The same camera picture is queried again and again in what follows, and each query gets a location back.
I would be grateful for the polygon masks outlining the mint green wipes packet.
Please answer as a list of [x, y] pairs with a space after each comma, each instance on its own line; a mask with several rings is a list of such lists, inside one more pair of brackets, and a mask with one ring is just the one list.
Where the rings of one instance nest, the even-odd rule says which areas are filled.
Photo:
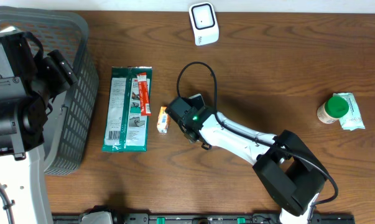
[[365, 129], [359, 106], [352, 93], [334, 93], [333, 96], [339, 96], [348, 103], [348, 112], [339, 119], [342, 129], [354, 131], [355, 129]]

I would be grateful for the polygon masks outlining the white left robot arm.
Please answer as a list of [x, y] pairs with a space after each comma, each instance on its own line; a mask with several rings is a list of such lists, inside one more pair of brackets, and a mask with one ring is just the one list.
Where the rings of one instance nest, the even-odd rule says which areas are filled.
[[77, 76], [32, 33], [0, 30], [0, 223], [52, 223], [44, 178], [44, 126]]

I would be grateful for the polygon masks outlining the green lidded small jar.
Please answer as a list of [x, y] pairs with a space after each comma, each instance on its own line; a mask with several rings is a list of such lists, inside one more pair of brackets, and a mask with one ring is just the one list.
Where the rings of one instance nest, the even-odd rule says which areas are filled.
[[317, 109], [317, 118], [325, 124], [338, 121], [349, 111], [348, 102], [340, 96], [332, 96]]

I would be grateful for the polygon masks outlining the dark green package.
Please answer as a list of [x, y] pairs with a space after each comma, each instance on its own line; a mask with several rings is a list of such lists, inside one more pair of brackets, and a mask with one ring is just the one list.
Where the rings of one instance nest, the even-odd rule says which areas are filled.
[[151, 88], [152, 67], [113, 67], [103, 152], [146, 152], [149, 117], [141, 115], [137, 75], [147, 75]]

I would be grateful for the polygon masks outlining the red and white package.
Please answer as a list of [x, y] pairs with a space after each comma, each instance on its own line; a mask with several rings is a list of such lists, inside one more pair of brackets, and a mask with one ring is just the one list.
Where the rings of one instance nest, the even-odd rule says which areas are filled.
[[139, 87], [139, 99], [140, 99], [140, 108], [141, 108], [141, 115], [142, 116], [150, 116], [150, 103], [149, 103], [149, 89], [148, 89], [148, 82], [147, 82], [147, 73], [139, 73], [137, 74], [137, 81]]

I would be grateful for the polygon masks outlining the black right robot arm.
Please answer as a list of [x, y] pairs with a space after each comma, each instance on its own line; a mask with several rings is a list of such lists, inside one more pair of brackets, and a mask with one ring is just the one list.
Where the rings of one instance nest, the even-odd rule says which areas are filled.
[[178, 97], [166, 113], [190, 142], [226, 149], [252, 165], [271, 198], [281, 207], [280, 223], [310, 223], [328, 172], [302, 140], [249, 129], [228, 119], [203, 100]]

